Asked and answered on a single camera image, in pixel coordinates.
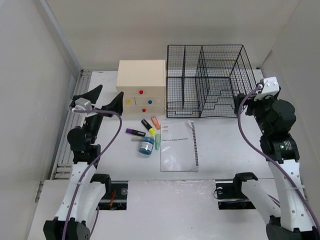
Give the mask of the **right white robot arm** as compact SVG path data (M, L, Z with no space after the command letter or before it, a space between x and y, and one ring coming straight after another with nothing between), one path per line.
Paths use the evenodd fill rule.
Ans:
M252 172L237 173L232 193L247 197L262 217L269 240L318 240L320 223L312 212L300 177L300 154L290 130L296 122L294 106L277 96L255 100L256 94L241 93L234 97L235 114L239 118L253 116L262 133L261 154L272 172L277 198L270 197Z

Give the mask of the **white instruction booklet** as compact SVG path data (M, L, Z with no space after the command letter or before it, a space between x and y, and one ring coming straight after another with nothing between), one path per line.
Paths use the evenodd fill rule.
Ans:
M161 125L160 170L162 172L198 172L196 129L192 120Z

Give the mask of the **small beige eraser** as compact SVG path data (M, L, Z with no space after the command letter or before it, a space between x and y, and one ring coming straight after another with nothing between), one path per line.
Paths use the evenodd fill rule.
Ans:
M132 141L141 141L142 140L142 137L141 136L133 136L131 138Z

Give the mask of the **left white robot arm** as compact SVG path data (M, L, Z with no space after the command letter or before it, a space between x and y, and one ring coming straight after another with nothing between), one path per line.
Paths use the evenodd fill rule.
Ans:
M96 144L98 132L105 117L118 119L123 113L121 91L101 108L96 103L102 85L72 97L70 110L84 116L83 124L72 128L67 141L73 153L73 164L64 198L52 220L46 220L43 233L47 240L89 240L97 222L99 203L112 192L108 174L97 173L99 161L106 149Z

